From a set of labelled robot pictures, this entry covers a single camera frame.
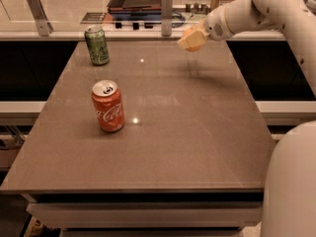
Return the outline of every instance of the table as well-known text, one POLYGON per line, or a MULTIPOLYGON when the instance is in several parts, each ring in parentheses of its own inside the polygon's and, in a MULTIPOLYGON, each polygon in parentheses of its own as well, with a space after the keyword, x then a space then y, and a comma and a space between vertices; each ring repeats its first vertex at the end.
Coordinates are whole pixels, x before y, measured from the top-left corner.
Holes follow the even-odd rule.
POLYGON ((261 219, 275 143, 224 41, 79 42, 1 187, 49 227, 243 227, 261 219), (100 130, 92 86, 114 80, 126 124, 100 130))

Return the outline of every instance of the metal bracket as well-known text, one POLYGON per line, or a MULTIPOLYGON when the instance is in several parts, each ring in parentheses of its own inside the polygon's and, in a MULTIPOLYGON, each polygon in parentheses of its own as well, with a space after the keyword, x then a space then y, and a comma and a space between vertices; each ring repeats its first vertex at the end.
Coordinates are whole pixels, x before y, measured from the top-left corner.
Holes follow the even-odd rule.
POLYGON ((40 0, 27 0, 30 6, 31 12, 37 24, 39 35, 47 37, 52 33, 52 25, 48 21, 43 6, 40 0))
POLYGON ((161 35, 169 37, 172 34, 173 0, 161 0, 161 35))

